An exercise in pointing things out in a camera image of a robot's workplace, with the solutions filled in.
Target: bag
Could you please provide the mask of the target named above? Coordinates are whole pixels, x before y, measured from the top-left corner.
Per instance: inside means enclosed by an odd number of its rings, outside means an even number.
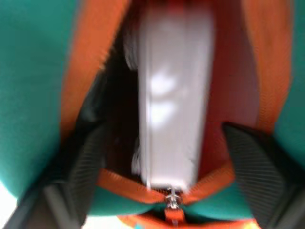
[[[295,1],[292,81],[290,1],[243,0],[241,3],[240,6],[239,1],[211,1],[219,30],[216,35],[213,81],[204,139],[207,144],[203,146],[201,179],[189,194],[182,196],[184,216],[181,212],[168,212],[167,220],[162,220],[164,193],[148,191],[143,185],[119,175],[123,172],[106,169],[100,172],[91,214],[124,215],[120,216],[123,222],[145,228],[170,228],[173,227],[173,219],[182,221],[179,224],[181,228],[258,228],[243,194],[234,182],[233,167],[220,128],[223,121],[273,133],[290,157],[300,165],[305,165],[305,145],[300,141],[305,134],[302,120],[305,110],[298,105],[304,87],[301,75],[304,24],[301,15],[305,6],[302,1]],[[1,67],[4,79],[1,91],[4,93],[3,98],[6,98],[2,108],[7,111],[1,113],[1,118],[8,120],[1,128],[5,134],[2,134],[3,144],[0,144],[0,161],[3,162],[0,174],[1,181],[17,197],[21,196],[54,154],[55,150],[52,149],[56,148],[58,142],[56,124],[59,121],[56,117],[60,91],[63,141],[74,129],[84,98],[101,65],[102,75],[109,75],[115,69],[113,63],[121,60],[117,58],[111,64],[109,50],[128,9],[128,1],[123,0],[82,2],[71,39],[70,28],[77,9],[76,2],[69,3],[69,7],[60,11],[56,20],[51,11],[55,10],[54,3],[48,3],[50,6],[44,4],[46,3],[37,2],[26,6],[35,11],[35,14],[28,15],[23,20],[23,23],[29,25],[24,30],[11,26],[16,23],[11,19],[14,18],[12,15],[20,17],[23,15],[21,10],[10,11],[9,7],[0,9],[5,12],[0,14],[4,18],[1,24],[5,30],[4,36],[0,38],[0,43],[5,45],[0,49],[3,53],[8,53],[0,54],[0,64],[5,63]],[[44,15],[35,10],[39,6],[46,9]],[[42,32],[33,31],[31,26],[43,28]],[[20,42],[25,34],[28,39],[24,40],[32,43],[25,45]],[[64,53],[69,41],[72,42],[71,53],[67,59],[61,90],[62,63],[66,59]],[[41,57],[47,64],[37,66]],[[40,84],[42,75],[46,83]],[[9,87],[16,87],[16,79],[23,83],[12,94]],[[11,95],[15,99],[10,101],[15,106],[8,102]],[[29,102],[36,105],[29,108]],[[129,126],[125,125],[122,129],[128,135],[126,130]],[[9,151],[12,152],[11,157],[7,157]],[[187,225],[184,217],[192,224]]]

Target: zipper pull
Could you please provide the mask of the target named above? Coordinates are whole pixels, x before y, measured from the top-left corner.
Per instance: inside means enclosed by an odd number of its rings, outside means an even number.
[[[177,227],[178,224],[185,222],[183,209],[180,207],[182,198],[177,194],[176,190],[172,187],[169,188],[170,194],[165,197],[166,209],[164,210],[166,221],[172,223]]]

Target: white container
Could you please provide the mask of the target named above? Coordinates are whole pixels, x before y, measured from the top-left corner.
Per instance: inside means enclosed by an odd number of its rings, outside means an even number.
[[[208,7],[155,7],[141,20],[134,59],[139,73],[139,160],[148,188],[187,191],[197,182],[213,41]]]

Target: backpack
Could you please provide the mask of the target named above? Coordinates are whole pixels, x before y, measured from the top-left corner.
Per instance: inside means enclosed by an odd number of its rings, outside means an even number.
[[[89,214],[117,215],[128,225],[143,228],[175,227],[173,220],[180,228],[259,228],[252,206],[235,181],[221,124],[235,122],[273,135],[294,161],[305,166],[305,110],[299,105],[304,87],[303,2],[295,0],[292,6],[288,0],[210,1],[219,30],[206,144],[200,180],[182,194],[183,211],[165,208],[167,193],[147,190],[122,176],[127,150],[122,148],[133,148],[129,142],[137,137],[136,109],[131,109],[136,106],[132,103],[137,96],[135,77],[118,51],[122,48],[119,31],[130,2],[70,1],[61,8],[56,2],[5,2],[0,9],[4,31],[0,117],[6,120],[0,128],[0,178],[6,188],[21,198],[76,123],[81,125],[82,117],[97,119],[94,115],[103,109],[92,114],[85,108],[96,103],[97,98],[90,96],[96,94],[95,88],[107,82],[112,87],[102,90],[100,97],[106,98],[114,88],[117,96],[98,102],[103,108],[112,107],[116,118],[109,129],[112,135],[124,136],[126,143],[106,146],[108,151],[121,151],[114,159],[109,156],[119,169],[100,170]]]

